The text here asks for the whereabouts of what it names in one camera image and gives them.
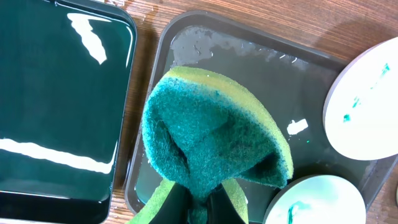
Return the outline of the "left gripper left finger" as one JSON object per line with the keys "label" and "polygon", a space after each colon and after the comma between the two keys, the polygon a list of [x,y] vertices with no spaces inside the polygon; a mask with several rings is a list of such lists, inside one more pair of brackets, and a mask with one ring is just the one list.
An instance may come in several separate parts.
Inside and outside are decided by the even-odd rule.
{"label": "left gripper left finger", "polygon": [[189,190],[175,184],[149,224],[187,224],[191,200]]}

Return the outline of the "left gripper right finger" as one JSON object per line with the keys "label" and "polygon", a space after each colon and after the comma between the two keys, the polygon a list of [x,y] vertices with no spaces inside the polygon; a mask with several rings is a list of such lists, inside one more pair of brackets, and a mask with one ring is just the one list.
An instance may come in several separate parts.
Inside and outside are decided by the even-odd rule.
{"label": "left gripper right finger", "polygon": [[222,184],[211,191],[206,207],[207,224],[244,224],[244,220],[237,213]]}

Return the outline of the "green and yellow sponge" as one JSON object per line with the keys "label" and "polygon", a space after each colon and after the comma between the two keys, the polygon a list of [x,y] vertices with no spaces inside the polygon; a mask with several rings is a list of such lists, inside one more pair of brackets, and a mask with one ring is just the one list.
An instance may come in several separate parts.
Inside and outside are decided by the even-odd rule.
{"label": "green and yellow sponge", "polygon": [[149,223],[175,184],[192,196],[188,223],[207,223],[206,201],[219,184],[247,223],[238,180],[282,189],[294,173],[289,144],[263,104],[201,68],[176,66],[159,80],[144,107],[142,141],[162,181],[133,223]]}

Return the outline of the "white plate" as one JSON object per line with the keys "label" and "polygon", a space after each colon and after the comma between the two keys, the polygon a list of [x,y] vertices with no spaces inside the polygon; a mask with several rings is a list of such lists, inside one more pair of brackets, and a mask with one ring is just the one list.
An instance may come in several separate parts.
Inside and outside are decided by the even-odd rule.
{"label": "white plate", "polygon": [[371,161],[397,155],[397,38],[371,47],[333,82],[323,125],[341,155]]}
{"label": "white plate", "polygon": [[359,190],[335,175],[309,175],[291,182],[269,204],[264,224],[365,224]]}

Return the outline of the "black rectangular water tub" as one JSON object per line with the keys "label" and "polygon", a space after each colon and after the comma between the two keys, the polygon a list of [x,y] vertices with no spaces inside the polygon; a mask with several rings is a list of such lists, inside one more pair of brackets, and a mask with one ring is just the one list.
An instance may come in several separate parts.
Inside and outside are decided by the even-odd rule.
{"label": "black rectangular water tub", "polygon": [[1,220],[106,220],[136,35],[109,4],[1,0]]}

